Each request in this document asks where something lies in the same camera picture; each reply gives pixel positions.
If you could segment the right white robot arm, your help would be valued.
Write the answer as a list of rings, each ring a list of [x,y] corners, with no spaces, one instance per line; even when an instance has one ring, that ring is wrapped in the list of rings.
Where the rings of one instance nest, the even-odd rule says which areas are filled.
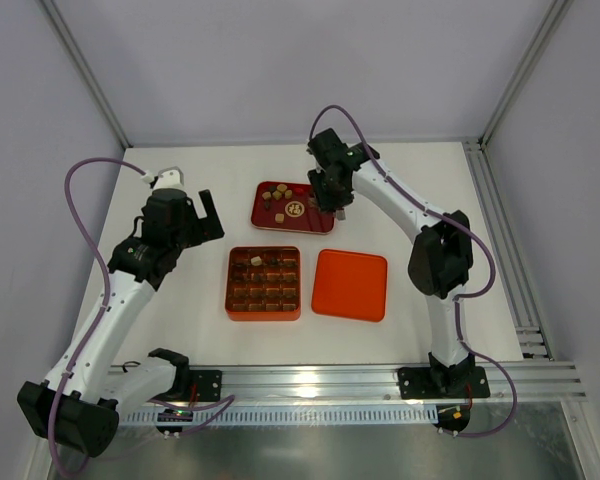
[[[373,149],[340,141],[320,146],[312,140],[308,153],[316,161],[308,178],[321,210],[334,213],[361,195],[411,241],[407,274],[425,296],[431,325],[429,384],[440,396],[463,394],[475,368],[475,356],[463,345],[465,309],[458,298],[473,266],[468,218],[459,210],[429,213],[427,203],[395,179]]]

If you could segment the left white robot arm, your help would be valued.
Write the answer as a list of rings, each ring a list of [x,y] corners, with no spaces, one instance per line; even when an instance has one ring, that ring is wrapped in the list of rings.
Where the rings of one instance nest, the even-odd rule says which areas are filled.
[[[199,193],[199,217],[182,190],[160,188],[147,198],[132,235],[113,250],[104,289],[82,330],[39,383],[27,381],[17,402],[33,432],[50,447],[101,455],[119,421],[143,403],[177,399],[190,384],[189,359],[157,348],[122,379],[107,379],[131,327],[176,267],[184,250],[223,237],[212,194]]]

